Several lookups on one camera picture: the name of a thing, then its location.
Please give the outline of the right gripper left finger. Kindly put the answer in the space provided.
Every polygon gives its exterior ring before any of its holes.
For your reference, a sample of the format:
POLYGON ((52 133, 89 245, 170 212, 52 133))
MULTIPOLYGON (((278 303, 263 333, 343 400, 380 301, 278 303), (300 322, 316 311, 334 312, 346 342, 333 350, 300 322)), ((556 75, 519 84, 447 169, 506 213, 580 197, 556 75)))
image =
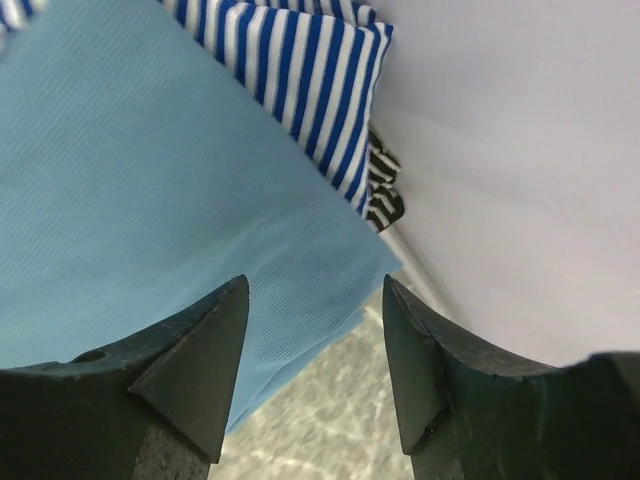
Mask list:
POLYGON ((68 363, 1 373, 5 479, 204 479, 220 458, 249 313, 238 276, 68 363))

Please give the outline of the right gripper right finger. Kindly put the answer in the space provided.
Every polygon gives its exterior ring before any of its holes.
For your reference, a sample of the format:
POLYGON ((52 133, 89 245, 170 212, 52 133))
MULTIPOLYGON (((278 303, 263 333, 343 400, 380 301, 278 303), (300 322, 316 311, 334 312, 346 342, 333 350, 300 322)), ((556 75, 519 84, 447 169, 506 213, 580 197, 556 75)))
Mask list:
POLYGON ((392 277, 383 326, 401 448, 418 479, 635 479, 639 356, 551 367, 446 319, 392 277))

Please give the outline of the teal tank top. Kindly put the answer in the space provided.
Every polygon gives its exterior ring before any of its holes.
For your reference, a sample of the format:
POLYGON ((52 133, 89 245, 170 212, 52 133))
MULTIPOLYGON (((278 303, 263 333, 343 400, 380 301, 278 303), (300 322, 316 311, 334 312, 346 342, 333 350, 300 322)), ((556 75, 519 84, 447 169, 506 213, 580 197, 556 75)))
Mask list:
POLYGON ((355 328, 400 263, 155 1, 5 1, 1 364, 66 362, 229 279, 239 426, 355 328))

